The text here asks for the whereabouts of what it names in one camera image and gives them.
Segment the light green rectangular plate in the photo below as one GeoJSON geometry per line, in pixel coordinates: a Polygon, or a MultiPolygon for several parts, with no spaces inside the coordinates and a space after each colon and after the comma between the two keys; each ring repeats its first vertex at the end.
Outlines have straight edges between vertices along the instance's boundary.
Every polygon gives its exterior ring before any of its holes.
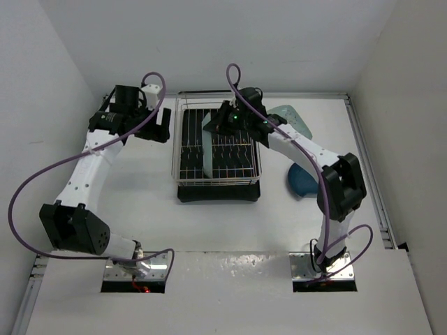
{"type": "Polygon", "coordinates": [[[208,112],[202,120],[203,173],[209,179],[213,178],[212,134],[205,130],[205,125],[208,124],[211,119],[211,113],[208,112]]]}

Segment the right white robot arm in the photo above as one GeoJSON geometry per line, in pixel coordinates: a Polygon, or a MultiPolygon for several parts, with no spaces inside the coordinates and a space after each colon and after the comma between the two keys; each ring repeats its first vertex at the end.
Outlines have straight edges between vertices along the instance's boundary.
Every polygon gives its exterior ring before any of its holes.
{"type": "Polygon", "coordinates": [[[256,88],[237,90],[214,116],[205,117],[202,129],[225,136],[246,131],[252,140],[289,158],[313,177],[323,214],[314,262],[326,270],[346,250],[350,221],[367,195],[360,162],[352,153],[336,154],[305,137],[284,117],[268,113],[262,99],[256,88]]]}

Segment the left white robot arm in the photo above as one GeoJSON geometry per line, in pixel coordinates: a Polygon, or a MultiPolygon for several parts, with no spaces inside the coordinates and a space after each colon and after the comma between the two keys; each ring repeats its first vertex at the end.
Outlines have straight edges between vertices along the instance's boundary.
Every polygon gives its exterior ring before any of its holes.
{"type": "Polygon", "coordinates": [[[142,256],[140,244],[111,232],[97,215],[101,190],[126,140],[122,135],[138,127],[135,136],[164,143],[169,138],[170,110],[156,122],[154,108],[162,88],[117,85],[89,120],[84,157],[53,204],[41,207],[39,218],[53,248],[89,255],[119,258],[126,263],[142,256]]]}

